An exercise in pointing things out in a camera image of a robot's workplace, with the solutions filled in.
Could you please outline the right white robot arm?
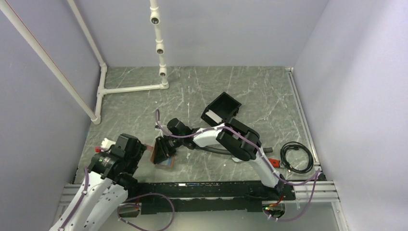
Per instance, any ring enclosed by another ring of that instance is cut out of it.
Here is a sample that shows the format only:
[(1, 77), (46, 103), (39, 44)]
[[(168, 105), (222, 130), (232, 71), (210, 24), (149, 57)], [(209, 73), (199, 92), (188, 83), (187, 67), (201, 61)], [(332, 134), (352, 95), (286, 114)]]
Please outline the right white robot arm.
[(152, 162), (160, 164), (177, 152), (180, 146), (189, 149), (208, 149), (219, 144), (233, 159), (248, 163), (262, 183), (259, 190), (250, 190), (244, 197), (256, 200), (279, 200), (286, 198), (283, 175), (267, 159), (259, 134), (236, 119), (220, 123), (210, 128), (190, 128), (177, 118), (173, 118), (163, 128), (157, 121), (163, 135), (155, 139)]

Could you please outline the brown leather card holder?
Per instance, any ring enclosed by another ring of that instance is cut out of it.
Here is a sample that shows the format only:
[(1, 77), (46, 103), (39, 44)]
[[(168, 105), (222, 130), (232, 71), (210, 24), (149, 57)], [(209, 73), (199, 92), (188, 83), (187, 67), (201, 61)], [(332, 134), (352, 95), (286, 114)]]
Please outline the brown leather card holder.
[(157, 167), (172, 168), (177, 147), (170, 138), (156, 137), (151, 148), (150, 162)]

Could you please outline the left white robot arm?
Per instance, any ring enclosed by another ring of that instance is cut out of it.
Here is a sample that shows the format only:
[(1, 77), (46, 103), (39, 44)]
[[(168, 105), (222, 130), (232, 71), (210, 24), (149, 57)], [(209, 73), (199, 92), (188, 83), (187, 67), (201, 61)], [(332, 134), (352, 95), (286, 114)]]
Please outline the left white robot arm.
[(52, 231), (97, 231), (124, 201), (138, 196), (133, 175), (144, 152), (151, 147), (122, 133), (116, 141), (103, 139), (84, 169), (75, 196), (50, 228)]

